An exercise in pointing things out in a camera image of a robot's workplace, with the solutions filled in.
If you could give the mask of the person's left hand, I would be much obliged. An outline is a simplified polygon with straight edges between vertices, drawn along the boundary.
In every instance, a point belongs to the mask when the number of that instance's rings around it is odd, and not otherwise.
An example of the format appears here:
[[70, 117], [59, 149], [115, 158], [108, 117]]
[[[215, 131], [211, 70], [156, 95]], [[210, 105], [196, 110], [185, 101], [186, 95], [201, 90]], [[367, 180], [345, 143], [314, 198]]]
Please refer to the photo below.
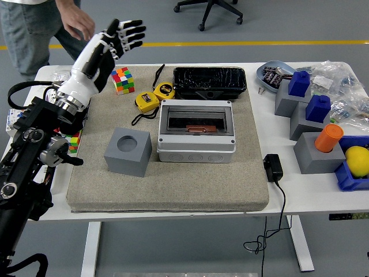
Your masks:
[[95, 22], [90, 16], [76, 5], [69, 5], [59, 9], [63, 26], [68, 33], [78, 39], [89, 41], [95, 33]]

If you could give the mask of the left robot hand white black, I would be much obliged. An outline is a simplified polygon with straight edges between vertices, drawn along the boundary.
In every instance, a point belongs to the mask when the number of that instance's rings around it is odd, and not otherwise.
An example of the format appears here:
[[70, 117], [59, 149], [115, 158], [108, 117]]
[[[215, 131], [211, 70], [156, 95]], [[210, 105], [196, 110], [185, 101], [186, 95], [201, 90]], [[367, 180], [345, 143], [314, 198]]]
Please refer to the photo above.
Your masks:
[[107, 29], [95, 34], [71, 69], [71, 77], [58, 89], [57, 99], [86, 106], [92, 95], [102, 91], [126, 52], [142, 45], [146, 26], [142, 20], [114, 19]]

